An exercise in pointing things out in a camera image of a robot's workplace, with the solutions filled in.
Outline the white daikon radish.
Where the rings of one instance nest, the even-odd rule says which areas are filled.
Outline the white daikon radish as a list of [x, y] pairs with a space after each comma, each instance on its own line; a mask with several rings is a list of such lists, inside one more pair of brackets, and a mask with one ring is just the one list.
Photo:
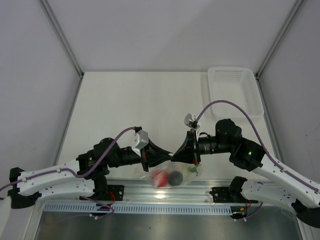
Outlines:
[[201, 173], [201, 166], [200, 165], [187, 166], [183, 170], [183, 174], [185, 176], [197, 177], [200, 173]]

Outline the clear zip top bag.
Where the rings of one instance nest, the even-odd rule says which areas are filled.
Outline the clear zip top bag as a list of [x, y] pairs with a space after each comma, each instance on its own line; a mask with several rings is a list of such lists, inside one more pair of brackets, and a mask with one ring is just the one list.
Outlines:
[[144, 180], [154, 188], [175, 188], [197, 180], [203, 172], [201, 164], [194, 165], [182, 162], [166, 161], [148, 171], [136, 173], [136, 177]]

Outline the red tomato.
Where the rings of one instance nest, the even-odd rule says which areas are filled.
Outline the red tomato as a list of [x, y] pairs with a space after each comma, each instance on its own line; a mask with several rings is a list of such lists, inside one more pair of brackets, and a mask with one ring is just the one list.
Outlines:
[[155, 170], [151, 174], [152, 184], [156, 188], [164, 188], [168, 185], [168, 172], [166, 170]]

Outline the black round food item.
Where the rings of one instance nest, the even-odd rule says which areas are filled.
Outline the black round food item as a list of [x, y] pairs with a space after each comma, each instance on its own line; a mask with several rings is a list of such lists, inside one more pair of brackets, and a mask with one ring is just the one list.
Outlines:
[[179, 186], [183, 183], [184, 177], [180, 171], [172, 171], [168, 174], [167, 182], [171, 187]]

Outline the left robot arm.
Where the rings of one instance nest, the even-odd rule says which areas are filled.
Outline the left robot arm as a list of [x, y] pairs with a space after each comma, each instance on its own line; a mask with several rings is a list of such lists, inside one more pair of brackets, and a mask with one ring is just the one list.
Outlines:
[[106, 179], [110, 168], [141, 164], [147, 172], [172, 159], [171, 152], [151, 140], [121, 148], [114, 139], [104, 138], [93, 149], [61, 165], [36, 171], [12, 168], [9, 180], [13, 186], [7, 195], [12, 209], [28, 208], [48, 198], [114, 201], [115, 192]]

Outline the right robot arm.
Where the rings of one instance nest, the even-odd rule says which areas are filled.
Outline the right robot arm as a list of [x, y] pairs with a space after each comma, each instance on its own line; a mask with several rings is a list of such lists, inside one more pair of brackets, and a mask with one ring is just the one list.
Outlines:
[[320, 185], [274, 159], [260, 144], [244, 138], [242, 129], [231, 119], [216, 123], [215, 136], [198, 137], [194, 129], [188, 131], [173, 160], [198, 165], [202, 155], [225, 153], [230, 154], [229, 161], [235, 167], [260, 175], [279, 188], [236, 176], [228, 187], [211, 189], [215, 203], [267, 203], [294, 213], [311, 227], [320, 227]]

